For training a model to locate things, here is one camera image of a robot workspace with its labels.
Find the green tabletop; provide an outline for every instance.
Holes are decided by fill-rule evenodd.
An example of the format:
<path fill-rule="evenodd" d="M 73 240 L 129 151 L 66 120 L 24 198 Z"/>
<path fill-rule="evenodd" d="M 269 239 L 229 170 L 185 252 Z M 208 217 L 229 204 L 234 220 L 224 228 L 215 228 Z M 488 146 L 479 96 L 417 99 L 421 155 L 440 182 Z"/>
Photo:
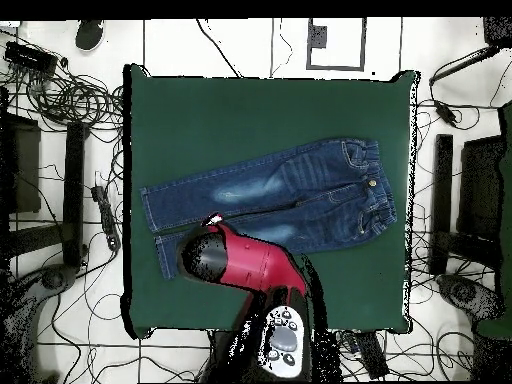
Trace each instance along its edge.
<path fill-rule="evenodd" d="M 131 78 L 130 317 L 138 334 L 152 327 L 231 329 L 246 297 L 235 288 L 163 278 L 139 189 L 328 137 L 379 142 L 398 214 L 371 243 L 309 255 L 329 327 L 407 331 L 405 224 L 417 73 L 390 82 L 146 77 L 133 65 Z"/>

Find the black cable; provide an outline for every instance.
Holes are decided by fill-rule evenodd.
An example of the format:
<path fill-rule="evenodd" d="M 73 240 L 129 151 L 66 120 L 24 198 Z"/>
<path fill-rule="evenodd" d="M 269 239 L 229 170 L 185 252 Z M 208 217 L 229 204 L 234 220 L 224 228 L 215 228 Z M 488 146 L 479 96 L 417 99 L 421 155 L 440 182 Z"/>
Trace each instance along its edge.
<path fill-rule="evenodd" d="M 220 55 L 222 56 L 222 58 L 224 59 L 224 61 L 228 64 L 228 66 L 231 68 L 231 70 L 233 71 L 233 73 L 237 76 L 237 78 L 243 78 L 243 75 L 240 74 L 239 72 L 237 72 L 235 70 L 235 68 L 233 68 L 233 66 L 231 65 L 231 63 L 229 63 L 229 60 L 227 60 L 226 56 L 224 56 L 224 53 L 222 52 L 222 50 L 220 49 L 219 45 L 204 31 L 202 25 L 201 25 L 201 22 L 199 22 L 199 19 L 196 19 L 196 22 L 197 22 L 197 25 L 199 26 L 199 29 L 201 30 L 201 32 L 203 33 L 203 35 L 208 38 L 208 40 L 210 40 L 212 42 L 212 44 L 217 48 L 218 52 L 220 53 Z"/>
<path fill-rule="evenodd" d="M 288 55 L 288 59 L 286 59 L 286 63 L 279 64 L 279 66 L 274 71 L 272 71 L 272 73 L 270 74 L 270 78 L 272 78 L 274 76 L 274 74 L 279 70 L 279 68 L 281 66 L 288 65 L 288 62 L 290 62 L 290 59 L 293 56 L 293 48 L 292 48 L 292 46 L 290 46 L 290 43 L 288 43 L 288 41 L 286 41 L 284 39 L 283 33 L 282 33 L 282 28 L 283 28 L 283 18 L 281 18 L 281 22 L 279 23 L 279 37 L 281 37 L 281 40 L 283 40 L 286 43 L 286 45 L 288 46 L 288 48 L 290 49 L 290 54 Z"/>
<path fill-rule="evenodd" d="M 503 81 L 503 78 L 505 77 L 505 74 L 507 73 L 508 68 L 510 68 L 510 65 L 512 65 L 512 60 L 508 63 L 507 67 L 503 71 L 503 74 L 501 74 L 500 82 L 498 83 L 498 86 L 496 87 L 496 91 L 494 92 L 494 95 L 492 96 L 492 99 L 489 102 L 489 106 L 490 107 L 492 107 L 492 102 L 496 98 L 496 96 L 498 95 L 498 91 L 500 91 L 501 82 Z"/>

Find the jeans leg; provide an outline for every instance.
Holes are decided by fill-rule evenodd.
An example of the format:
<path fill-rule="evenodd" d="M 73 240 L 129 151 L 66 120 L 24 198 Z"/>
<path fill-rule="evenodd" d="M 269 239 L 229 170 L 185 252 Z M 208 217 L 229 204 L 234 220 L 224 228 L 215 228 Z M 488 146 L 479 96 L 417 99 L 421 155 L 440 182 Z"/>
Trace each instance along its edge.
<path fill-rule="evenodd" d="M 157 233 L 201 221 L 214 212 L 230 217 L 285 209 L 360 181 L 361 171 L 368 167 L 357 149 L 363 144 L 322 140 L 144 187 L 141 196 L 149 228 Z"/>

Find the jeans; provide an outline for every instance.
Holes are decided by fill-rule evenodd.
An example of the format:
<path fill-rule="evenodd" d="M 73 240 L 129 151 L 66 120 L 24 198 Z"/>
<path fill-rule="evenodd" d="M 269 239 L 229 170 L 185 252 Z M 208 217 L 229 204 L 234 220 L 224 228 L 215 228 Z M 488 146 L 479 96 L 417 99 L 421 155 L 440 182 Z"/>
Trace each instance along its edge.
<path fill-rule="evenodd" d="M 315 253 L 366 243 L 396 222 L 376 141 L 321 140 L 140 190 L 153 233 L 219 212 L 240 234 Z M 166 279 L 187 232 L 156 236 Z"/>

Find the jeans waistband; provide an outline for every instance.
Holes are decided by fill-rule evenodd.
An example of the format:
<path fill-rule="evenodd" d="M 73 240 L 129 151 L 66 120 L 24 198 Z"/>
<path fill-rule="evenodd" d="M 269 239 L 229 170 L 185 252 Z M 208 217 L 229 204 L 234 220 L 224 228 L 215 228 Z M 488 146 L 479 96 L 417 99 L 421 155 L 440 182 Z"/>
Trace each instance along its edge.
<path fill-rule="evenodd" d="M 380 161 L 379 144 L 373 140 L 362 143 L 366 150 L 365 160 L 368 163 L 365 182 L 377 200 L 375 212 L 379 215 L 381 223 L 387 227 L 396 222 L 397 216 L 391 186 Z"/>

